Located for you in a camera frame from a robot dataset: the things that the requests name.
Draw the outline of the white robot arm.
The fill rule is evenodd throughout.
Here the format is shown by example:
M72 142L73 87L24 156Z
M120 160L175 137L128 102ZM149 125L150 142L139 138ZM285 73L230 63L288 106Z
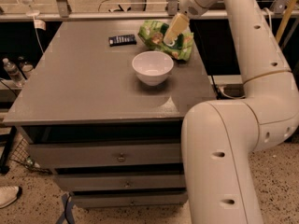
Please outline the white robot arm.
M181 152L192 224L263 224L248 155L274 147L298 127L299 93L292 70L256 0L178 0L165 40L223 1L245 96L192 107Z

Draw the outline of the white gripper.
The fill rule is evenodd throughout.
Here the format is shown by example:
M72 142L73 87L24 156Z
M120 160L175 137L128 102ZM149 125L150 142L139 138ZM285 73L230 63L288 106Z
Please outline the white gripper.
M171 20L164 35L164 43L171 45L189 26L189 19L198 19L218 0L178 0L179 12Z

